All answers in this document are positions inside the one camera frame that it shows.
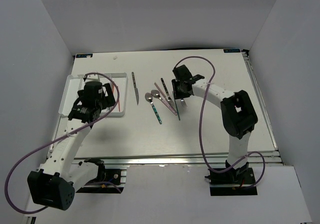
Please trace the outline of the orange chopstick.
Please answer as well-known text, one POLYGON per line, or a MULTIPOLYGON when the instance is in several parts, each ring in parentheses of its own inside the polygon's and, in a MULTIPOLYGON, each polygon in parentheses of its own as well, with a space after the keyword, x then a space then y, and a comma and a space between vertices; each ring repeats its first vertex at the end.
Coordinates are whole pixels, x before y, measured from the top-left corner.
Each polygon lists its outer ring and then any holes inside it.
MULTIPOLYGON (((114 84, 111 84, 111 87, 112 87, 113 96, 114 96, 115 100, 117 100, 118 99, 118 92, 117 92, 114 84)), ((114 111, 120 112, 121 111, 120 109, 121 109, 120 108, 120 100, 118 100, 118 103, 117 103, 116 107, 114 108, 114 111)))

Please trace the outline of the teal handled fork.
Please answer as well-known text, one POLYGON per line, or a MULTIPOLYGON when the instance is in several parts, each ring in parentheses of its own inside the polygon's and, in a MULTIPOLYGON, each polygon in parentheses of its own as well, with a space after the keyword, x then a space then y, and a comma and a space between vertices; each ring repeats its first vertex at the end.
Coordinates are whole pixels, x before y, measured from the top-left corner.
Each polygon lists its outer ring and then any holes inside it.
POLYGON ((187 108, 188 107, 184 99, 181 99, 180 103, 181 103, 183 108, 187 108))

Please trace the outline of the black handled fork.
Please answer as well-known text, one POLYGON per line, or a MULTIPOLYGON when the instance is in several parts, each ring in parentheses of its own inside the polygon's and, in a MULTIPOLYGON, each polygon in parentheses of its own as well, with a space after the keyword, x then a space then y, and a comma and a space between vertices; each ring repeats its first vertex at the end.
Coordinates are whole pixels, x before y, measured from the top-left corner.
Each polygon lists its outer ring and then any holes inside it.
POLYGON ((170 104, 170 106, 174 109, 174 103, 173 103, 173 100, 172 100, 172 98, 170 97, 170 94, 169 94, 169 91, 168 91, 168 89, 167 89, 167 86, 166 86, 166 84, 165 84, 165 81, 164 81, 164 79, 163 78, 161 78, 160 79, 161 80, 161 83, 162 83, 162 85, 163 85, 163 88, 164 88, 164 90, 165 90, 165 94, 166 94, 166 98, 167 98, 167 101, 168 101, 168 103, 170 104))

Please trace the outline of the teal chopstick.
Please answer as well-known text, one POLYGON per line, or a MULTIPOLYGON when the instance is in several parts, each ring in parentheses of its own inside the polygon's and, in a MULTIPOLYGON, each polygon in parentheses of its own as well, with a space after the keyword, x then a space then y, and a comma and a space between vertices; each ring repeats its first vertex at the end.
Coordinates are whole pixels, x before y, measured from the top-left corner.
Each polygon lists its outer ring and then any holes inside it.
POLYGON ((177 111, 178 120, 180 121, 181 118, 180 118, 180 113, 179 113, 179 108, 178 108, 177 100, 175 99, 174 102, 175 102, 175 107, 176 107, 176 111, 177 111))

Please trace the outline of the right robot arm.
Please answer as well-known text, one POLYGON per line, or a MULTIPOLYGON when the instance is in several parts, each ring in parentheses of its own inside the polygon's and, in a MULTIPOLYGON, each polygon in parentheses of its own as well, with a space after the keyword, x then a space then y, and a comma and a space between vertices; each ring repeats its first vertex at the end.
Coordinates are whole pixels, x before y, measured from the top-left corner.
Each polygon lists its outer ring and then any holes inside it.
POLYGON ((244 177, 249 164, 247 148, 249 138, 258 122, 248 93, 244 90, 238 92, 228 91, 218 85, 207 81, 202 75, 193 76, 185 65, 173 69, 173 93, 175 99, 197 96, 203 98, 199 118, 199 144, 203 159, 208 164, 202 139, 202 122, 205 103, 208 101, 221 110, 223 127, 229 134, 229 152, 225 169, 211 169, 213 173, 226 174, 231 183, 238 183, 244 177))

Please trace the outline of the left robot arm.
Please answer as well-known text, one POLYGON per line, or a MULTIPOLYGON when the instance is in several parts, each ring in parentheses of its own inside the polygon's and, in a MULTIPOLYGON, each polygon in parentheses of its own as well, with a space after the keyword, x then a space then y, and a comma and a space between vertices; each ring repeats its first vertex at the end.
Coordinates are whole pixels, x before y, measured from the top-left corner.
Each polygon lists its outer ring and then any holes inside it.
POLYGON ((105 180, 105 165, 98 158, 85 159, 74 170, 71 165, 102 110, 116 104, 112 86, 89 81, 77 94, 67 117, 66 138, 58 141, 39 171, 31 171, 28 175, 27 183, 35 204, 67 210, 79 189, 89 182, 105 180))

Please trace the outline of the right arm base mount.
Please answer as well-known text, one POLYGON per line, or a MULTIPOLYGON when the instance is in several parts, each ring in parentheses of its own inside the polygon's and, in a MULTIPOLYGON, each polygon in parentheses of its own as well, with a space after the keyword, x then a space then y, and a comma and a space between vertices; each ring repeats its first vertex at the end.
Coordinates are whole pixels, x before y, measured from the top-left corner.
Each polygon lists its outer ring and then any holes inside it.
POLYGON ((211 196, 253 196, 258 194, 255 186, 250 187, 256 182, 252 168, 249 168, 236 180, 232 180, 228 172, 218 174, 209 170, 205 180, 209 182, 211 196))

